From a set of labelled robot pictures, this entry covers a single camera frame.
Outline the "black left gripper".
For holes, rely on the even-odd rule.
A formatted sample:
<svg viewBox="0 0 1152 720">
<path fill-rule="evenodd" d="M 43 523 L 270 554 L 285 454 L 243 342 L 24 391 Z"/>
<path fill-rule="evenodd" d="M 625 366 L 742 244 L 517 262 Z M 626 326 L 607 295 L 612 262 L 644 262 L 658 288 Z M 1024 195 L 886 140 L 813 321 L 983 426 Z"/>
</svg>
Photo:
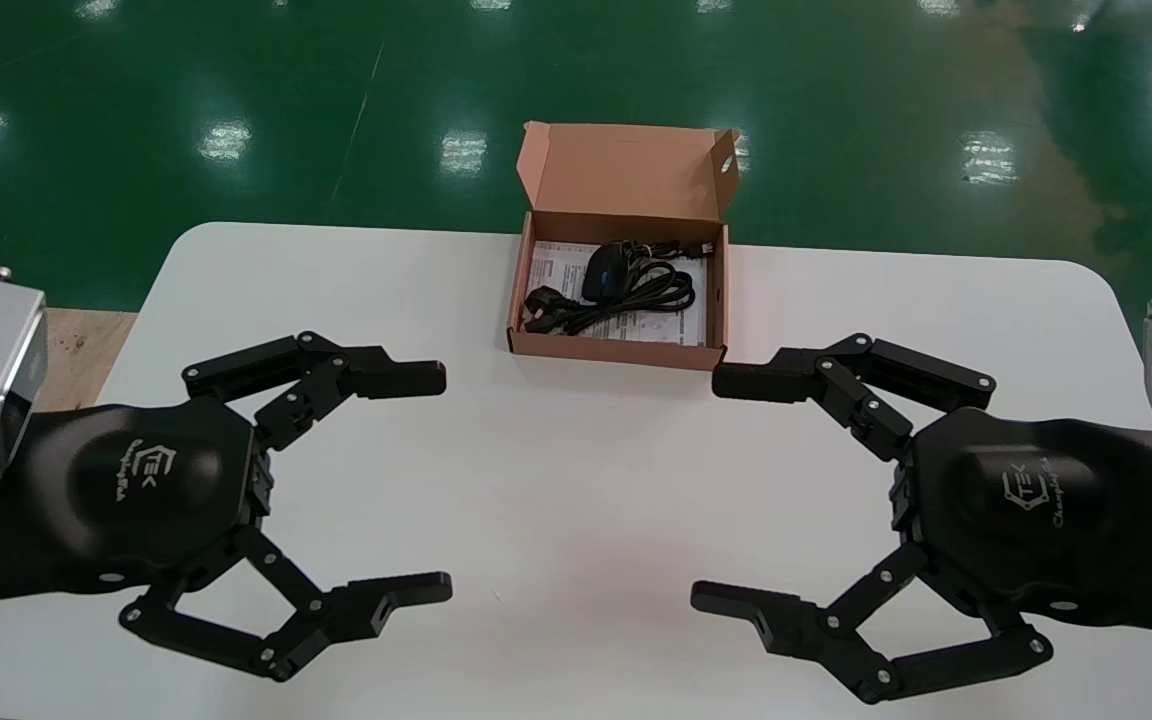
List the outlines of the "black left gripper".
<svg viewBox="0 0 1152 720">
<path fill-rule="evenodd" d="M 442 363 L 399 363 L 381 346 L 302 332 L 200 361 L 180 377 L 195 397 L 185 404 L 88 407 L 29 420 L 0 479 L 0 600 L 147 585 L 120 615 L 128 632 L 279 683 L 326 647 L 378 638 L 394 611 L 450 600 L 445 571 L 323 591 L 250 525 L 270 511 L 264 450 L 285 450 L 348 397 L 442 395 Z M 225 406 L 276 388 L 282 395 L 256 411 L 255 429 Z M 177 611 L 180 598 L 238 561 L 291 605 L 274 632 Z"/>
</svg>

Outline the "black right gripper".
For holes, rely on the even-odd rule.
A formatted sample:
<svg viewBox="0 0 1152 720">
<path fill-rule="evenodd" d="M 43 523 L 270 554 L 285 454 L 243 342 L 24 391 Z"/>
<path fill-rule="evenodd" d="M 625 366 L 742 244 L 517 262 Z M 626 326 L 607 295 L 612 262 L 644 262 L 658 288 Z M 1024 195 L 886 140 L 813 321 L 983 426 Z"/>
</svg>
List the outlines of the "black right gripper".
<svg viewBox="0 0 1152 720">
<path fill-rule="evenodd" d="M 995 387 L 990 376 L 863 333 L 780 348 L 763 364 L 721 361 L 710 376 L 714 396 L 814 402 L 877 458 L 900 458 L 890 501 L 904 543 L 827 606 L 702 579 L 694 609 L 749 621 L 765 652 L 823 666 L 867 705 L 1049 661 L 1051 642 L 1020 612 L 1152 630 L 1152 430 L 1000 419 L 980 411 Z M 948 415 L 914 434 L 879 389 Z M 895 659 L 870 646 L 861 626 L 914 579 L 979 617 L 988 638 Z"/>
</svg>

